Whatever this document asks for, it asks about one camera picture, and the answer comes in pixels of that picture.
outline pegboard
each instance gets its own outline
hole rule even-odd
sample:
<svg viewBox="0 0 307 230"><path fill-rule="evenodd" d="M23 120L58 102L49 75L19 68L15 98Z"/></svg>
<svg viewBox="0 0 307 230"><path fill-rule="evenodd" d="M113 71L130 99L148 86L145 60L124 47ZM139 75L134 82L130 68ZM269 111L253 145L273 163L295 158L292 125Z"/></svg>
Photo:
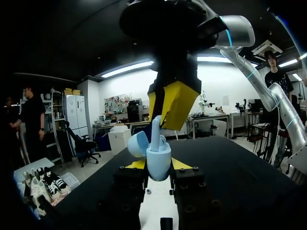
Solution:
<svg viewBox="0 0 307 230"><path fill-rule="evenodd" d="M126 113L128 102L131 99L132 93L125 93L114 97L105 98L105 113Z"/></svg>

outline office chair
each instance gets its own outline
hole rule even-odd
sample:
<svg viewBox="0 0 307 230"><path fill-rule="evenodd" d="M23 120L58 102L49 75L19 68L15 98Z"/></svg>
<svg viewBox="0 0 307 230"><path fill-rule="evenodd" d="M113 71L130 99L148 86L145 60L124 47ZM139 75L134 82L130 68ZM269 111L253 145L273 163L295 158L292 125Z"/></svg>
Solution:
<svg viewBox="0 0 307 230"><path fill-rule="evenodd" d="M75 151L76 152L85 152L86 154L84 156L82 156L80 159L81 161L81 167L84 167L84 162L87 159L93 158L94 160L96 160L96 164L98 164L98 160L97 158L95 158L95 155L98 155L98 157L101 157L99 153L92 153L91 149L96 147L96 143L93 141L87 141L89 140L89 138L85 138L88 135L84 135L81 137L79 137L78 135L75 135L73 133L73 131L71 130L71 128L69 128L69 122L65 121L65 125L66 125L66 130L69 133L69 135L71 135L72 139L75 141Z"/></svg>

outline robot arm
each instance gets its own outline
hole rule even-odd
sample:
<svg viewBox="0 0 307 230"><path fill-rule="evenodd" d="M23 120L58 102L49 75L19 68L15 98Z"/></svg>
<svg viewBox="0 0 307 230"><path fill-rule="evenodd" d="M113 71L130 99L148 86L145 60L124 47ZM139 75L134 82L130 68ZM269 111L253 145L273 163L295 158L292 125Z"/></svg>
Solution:
<svg viewBox="0 0 307 230"><path fill-rule="evenodd" d="M304 174L307 174L306 132L296 110L279 84L274 83L267 88L259 72L249 61L238 54L241 50L239 46L240 38L244 37L248 39L242 42L241 46L250 46L248 41L251 43L255 41L249 21L242 16L225 16L223 17L223 21L229 28L229 31L226 33L228 46L226 45L227 40L225 34L219 34L220 36L215 47L220 49L221 54L228 58L244 74L257 91L266 110L272 111L276 107L279 107L281 118L286 125L293 146L293 155L289 158L289 163Z"/></svg>

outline printer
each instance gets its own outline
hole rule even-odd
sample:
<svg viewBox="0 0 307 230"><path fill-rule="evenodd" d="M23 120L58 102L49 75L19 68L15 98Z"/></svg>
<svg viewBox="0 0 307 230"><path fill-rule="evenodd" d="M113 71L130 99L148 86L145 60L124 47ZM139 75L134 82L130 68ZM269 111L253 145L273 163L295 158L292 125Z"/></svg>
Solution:
<svg viewBox="0 0 307 230"><path fill-rule="evenodd" d="M130 100L127 106L128 121L139 122L143 119L143 103L141 98Z"/></svg>

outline black t-shirt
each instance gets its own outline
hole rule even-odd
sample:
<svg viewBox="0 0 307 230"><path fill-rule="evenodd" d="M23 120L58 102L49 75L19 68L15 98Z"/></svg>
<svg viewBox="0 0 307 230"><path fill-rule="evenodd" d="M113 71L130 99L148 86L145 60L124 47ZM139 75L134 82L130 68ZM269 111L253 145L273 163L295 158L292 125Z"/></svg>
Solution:
<svg viewBox="0 0 307 230"><path fill-rule="evenodd" d="M40 115L45 113L45 107L40 97L27 100L20 114L20 119L25 122L27 132L38 133L40 130Z"/></svg>
<svg viewBox="0 0 307 230"><path fill-rule="evenodd" d="M293 91L292 83L289 80L289 77L286 73L283 73L281 70L278 70L276 73L271 71L265 75L265 83L269 88L273 83L279 84L284 93L288 96L289 92Z"/></svg>
<svg viewBox="0 0 307 230"><path fill-rule="evenodd" d="M271 71L265 75L265 83L269 88L273 83L277 83L281 86L286 96L289 96L289 92L293 91L292 83L286 73L283 73L281 70L278 70L276 73L272 73ZM278 123L278 111L275 108L272 112L268 112L265 108L263 108L263 122L270 123L274 126ZM280 119L281 128L285 129L282 119Z"/></svg>

